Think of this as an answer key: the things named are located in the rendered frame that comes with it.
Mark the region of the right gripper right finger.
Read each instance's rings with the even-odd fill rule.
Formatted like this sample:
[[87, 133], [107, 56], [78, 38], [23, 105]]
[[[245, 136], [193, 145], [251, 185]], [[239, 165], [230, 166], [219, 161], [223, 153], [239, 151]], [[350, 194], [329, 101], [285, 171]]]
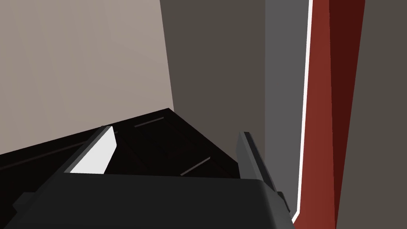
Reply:
[[236, 145], [240, 178], [264, 181], [273, 191], [276, 187], [249, 132], [240, 132]]

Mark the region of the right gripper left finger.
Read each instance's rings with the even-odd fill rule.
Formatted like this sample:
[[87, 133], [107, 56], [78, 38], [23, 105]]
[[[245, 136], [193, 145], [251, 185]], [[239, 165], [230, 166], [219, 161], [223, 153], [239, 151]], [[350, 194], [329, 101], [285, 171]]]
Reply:
[[58, 169], [58, 174], [104, 174], [117, 147], [112, 126], [102, 126]]

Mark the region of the red door leaf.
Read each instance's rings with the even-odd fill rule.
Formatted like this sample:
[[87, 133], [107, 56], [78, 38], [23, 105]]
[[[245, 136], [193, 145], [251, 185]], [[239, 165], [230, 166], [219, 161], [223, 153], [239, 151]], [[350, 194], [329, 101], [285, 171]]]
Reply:
[[365, 0], [313, 0], [296, 229], [336, 229]]

